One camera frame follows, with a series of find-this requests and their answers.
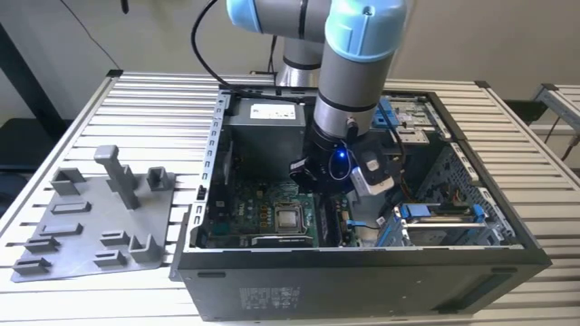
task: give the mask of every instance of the white label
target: white label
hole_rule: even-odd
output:
[[[288,104],[255,104],[251,109],[251,119],[295,120],[296,109]]]
[[[296,309],[300,287],[241,287],[239,289],[241,309]]]
[[[387,223],[387,220],[384,219],[384,217],[379,217],[377,218],[377,224],[380,227],[383,227],[383,225]]]
[[[413,117],[411,116],[411,115],[408,115],[408,114],[399,114],[397,115],[397,119],[399,120],[403,120],[403,121],[412,121],[413,120]]]

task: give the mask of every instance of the metal table frame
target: metal table frame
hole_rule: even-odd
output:
[[[225,76],[271,84],[271,76]],[[261,322],[263,325],[577,325],[580,324],[580,180],[491,88],[473,82],[391,79],[385,88],[437,93],[553,266],[473,316]],[[180,223],[195,200],[217,84],[205,75],[112,74],[0,219],[0,321],[27,325],[203,324],[181,283],[168,279]],[[60,167],[104,174],[92,162],[116,143],[140,173],[163,165],[177,174],[164,265],[157,270],[15,284],[11,266],[52,196]],[[228,323],[245,325],[245,322]]]
[[[580,86],[543,84],[533,100],[543,102],[580,134]]]

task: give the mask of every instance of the white wall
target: white wall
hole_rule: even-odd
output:
[[[485,80],[503,98],[580,84],[579,0],[416,0],[392,77]]]
[[[119,0],[67,3],[121,69],[203,72],[189,32],[205,0],[129,0],[127,16]],[[579,10],[577,0],[415,0],[391,77],[485,79],[500,96],[520,99],[541,82],[580,84]],[[109,59],[59,0],[0,0],[0,21],[57,110],[73,117],[112,68]],[[264,70],[269,42],[232,26],[219,1],[200,31],[215,69]]]
[[[191,50],[189,33],[205,2],[129,0],[129,14],[124,15],[119,0],[67,0],[121,69],[176,73],[203,72]],[[59,0],[0,0],[0,21],[55,107],[65,118],[73,118],[107,71],[115,68],[109,59]],[[233,46],[235,41],[244,46]],[[225,0],[205,16],[200,47],[219,73],[267,68],[271,37],[232,26]],[[0,80],[3,95],[8,87]],[[21,107],[15,110],[16,115],[28,114]]]

